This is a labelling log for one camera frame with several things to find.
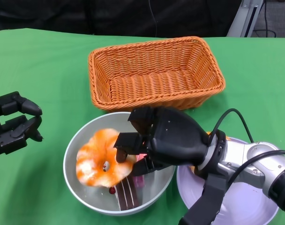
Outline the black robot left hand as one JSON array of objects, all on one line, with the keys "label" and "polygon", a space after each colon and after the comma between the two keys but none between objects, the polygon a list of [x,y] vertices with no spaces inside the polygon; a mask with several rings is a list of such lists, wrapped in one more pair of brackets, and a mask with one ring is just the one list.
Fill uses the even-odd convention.
[{"label": "black robot left hand", "polygon": [[0,116],[21,112],[23,115],[0,123],[0,155],[10,154],[27,146],[27,139],[41,142],[38,131],[42,122],[41,108],[18,91],[0,96]]}]

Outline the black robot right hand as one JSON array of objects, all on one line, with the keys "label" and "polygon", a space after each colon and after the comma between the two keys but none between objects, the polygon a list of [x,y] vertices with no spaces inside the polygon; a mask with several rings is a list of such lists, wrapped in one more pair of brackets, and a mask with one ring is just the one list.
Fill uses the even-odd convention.
[{"label": "black robot right hand", "polygon": [[131,175],[141,176],[172,165],[203,163],[208,153],[208,134],[186,113],[172,107],[138,107],[128,121],[134,133],[120,133],[114,147],[116,161],[144,154]]}]

